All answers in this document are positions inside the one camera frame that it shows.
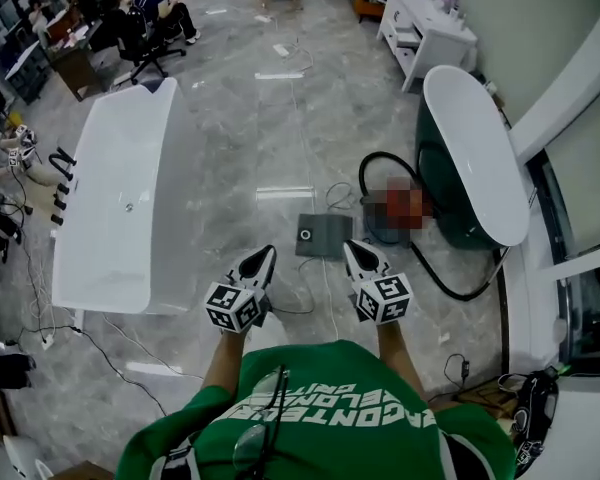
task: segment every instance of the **black equipment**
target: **black equipment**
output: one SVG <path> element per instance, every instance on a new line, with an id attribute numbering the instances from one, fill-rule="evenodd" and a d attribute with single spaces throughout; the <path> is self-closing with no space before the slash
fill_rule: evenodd
<path id="1" fill-rule="evenodd" d="M 128 13 L 115 9 L 103 16 L 103 24 L 117 40 L 120 58 L 133 62 L 136 69 L 131 73 L 131 83 L 138 83 L 137 76 L 149 65 L 153 64 L 163 78 L 169 76 L 158 63 L 158 59 L 167 55 L 187 52 L 182 49 L 167 49 L 167 43 L 160 34 L 152 34 L 140 9 L 132 6 Z"/>

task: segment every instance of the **black bag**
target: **black bag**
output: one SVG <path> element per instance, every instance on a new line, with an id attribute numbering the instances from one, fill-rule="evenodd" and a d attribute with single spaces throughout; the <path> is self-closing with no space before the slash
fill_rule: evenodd
<path id="1" fill-rule="evenodd" d="M 524 380 L 517 388 L 506 387 L 505 383 L 514 378 Z M 547 437 L 558 403 L 558 372 L 552 366 L 529 375 L 509 374 L 498 379 L 503 391 L 515 392 L 518 407 L 513 416 L 513 430 L 517 435 L 513 444 L 517 448 L 516 475 L 520 477 L 544 451 Z"/>

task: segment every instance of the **power outlet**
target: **power outlet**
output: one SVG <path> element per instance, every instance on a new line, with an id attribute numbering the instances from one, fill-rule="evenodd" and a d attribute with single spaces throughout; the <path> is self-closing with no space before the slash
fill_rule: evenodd
<path id="1" fill-rule="evenodd" d="M 49 348 L 51 348 L 51 345 L 53 345 L 53 336 L 49 334 L 48 336 L 45 336 L 42 342 L 42 350 L 49 350 Z"/>

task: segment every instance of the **person sitting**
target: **person sitting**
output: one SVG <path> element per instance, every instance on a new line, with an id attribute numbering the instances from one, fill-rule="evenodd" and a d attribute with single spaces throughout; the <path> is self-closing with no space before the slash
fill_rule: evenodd
<path id="1" fill-rule="evenodd" d="M 200 38 L 189 15 L 189 9 L 181 2 L 171 0 L 131 0 L 142 11 L 147 24 L 154 28 L 158 39 L 170 43 L 184 34 L 187 44 L 194 44 Z"/>

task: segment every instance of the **black hose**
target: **black hose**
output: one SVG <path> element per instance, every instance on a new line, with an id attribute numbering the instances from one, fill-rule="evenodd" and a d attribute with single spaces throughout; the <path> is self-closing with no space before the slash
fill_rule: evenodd
<path id="1" fill-rule="evenodd" d="M 388 153 L 386 151 L 376 151 L 374 153 L 371 153 L 371 154 L 365 156 L 362 159 L 362 162 L 360 163 L 360 168 L 358 169 L 358 183 L 360 184 L 360 192 L 362 192 L 363 196 L 369 195 L 369 191 L 367 190 L 367 184 L 364 180 L 365 171 L 367 170 L 367 166 L 369 165 L 369 162 L 371 162 L 372 160 L 375 160 L 376 158 L 387 158 L 389 160 L 393 160 L 397 164 L 400 164 L 409 173 L 411 178 L 418 185 L 420 185 L 420 187 L 422 187 L 424 189 L 424 183 L 422 182 L 420 177 L 416 174 L 416 172 L 413 170 L 413 168 L 407 162 L 405 162 L 402 158 L 394 155 L 393 153 Z M 374 233 L 374 231 L 371 229 L 369 224 L 367 222 L 365 222 L 365 224 L 367 225 L 367 229 L 369 230 L 371 235 L 376 240 L 378 240 L 380 243 L 382 243 L 384 245 L 395 245 L 396 243 L 398 243 L 398 242 L 386 242 L 384 240 L 381 240 Z M 433 279 L 433 282 L 438 285 L 438 288 L 440 288 L 443 293 L 445 293 L 452 299 L 459 300 L 462 302 L 468 302 L 468 301 L 473 300 L 473 299 L 479 297 L 480 295 L 482 295 L 484 293 L 484 291 L 487 288 L 489 288 L 489 285 L 491 285 L 491 280 L 492 280 L 493 276 L 491 276 L 485 283 L 483 283 L 480 287 L 478 287 L 478 289 L 476 289 L 470 293 L 465 294 L 465 293 L 454 292 L 451 288 L 449 288 L 446 284 L 444 284 L 442 279 L 440 279 L 438 277 L 438 274 L 436 274 L 435 270 L 433 270 L 433 267 L 431 267 L 429 262 L 425 259 L 424 255 L 422 254 L 422 252 L 420 251 L 418 246 L 416 244 L 414 244 L 413 242 L 410 242 L 409 245 L 410 245 L 411 249 L 413 250 L 413 253 L 418 258 L 418 261 L 420 261 L 420 263 L 422 263 L 422 266 L 424 267 L 424 269 L 431 276 L 431 279 Z"/>

